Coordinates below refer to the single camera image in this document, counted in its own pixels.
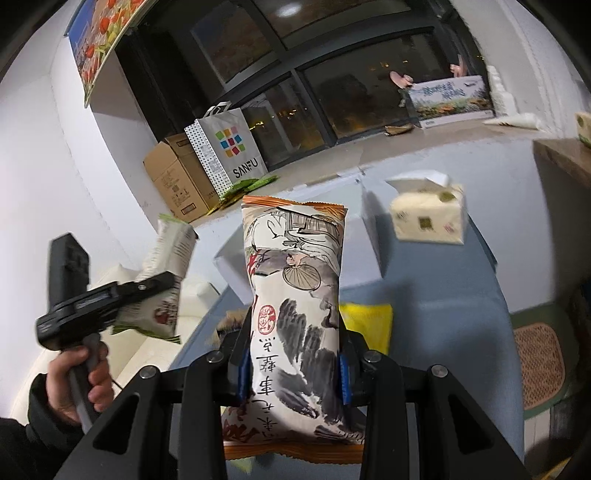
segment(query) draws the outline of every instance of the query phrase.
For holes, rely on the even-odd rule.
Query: tissue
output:
[[[466,196],[448,175],[417,170],[387,183],[399,194],[390,204],[399,240],[463,245],[468,221]]]
[[[502,116],[484,120],[485,125],[502,125],[503,127],[529,128],[544,131],[544,122],[535,113],[518,113],[517,115]]]

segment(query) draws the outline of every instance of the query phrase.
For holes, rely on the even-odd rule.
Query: green packet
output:
[[[585,146],[591,148],[591,140],[585,137],[583,134],[579,134],[579,140],[584,143]]]
[[[187,275],[197,241],[193,227],[170,215],[158,218],[158,238],[142,270],[135,278],[141,282],[165,271],[174,274],[172,288],[119,310],[113,333],[133,329],[142,335],[180,343],[176,335],[181,282]]]

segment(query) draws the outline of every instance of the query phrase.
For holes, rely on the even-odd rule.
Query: white cardboard box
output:
[[[340,203],[348,208],[345,217],[345,240],[341,262],[341,288],[354,287],[380,280],[378,236],[375,217],[368,209],[366,191],[356,176],[343,181],[340,177],[326,184],[314,185],[309,197],[297,193],[299,202]],[[242,227],[228,239],[213,259],[230,288],[245,304],[252,303],[252,291],[246,274]]]

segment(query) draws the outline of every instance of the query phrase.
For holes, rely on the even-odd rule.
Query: wooden shelf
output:
[[[577,138],[534,140],[534,157],[552,162],[591,189],[591,148]]]

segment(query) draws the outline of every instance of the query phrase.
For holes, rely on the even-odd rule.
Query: woven mat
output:
[[[565,379],[560,343],[545,323],[532,323],[513,331],[521,359],[524,409],[529,410],[554,397]]]

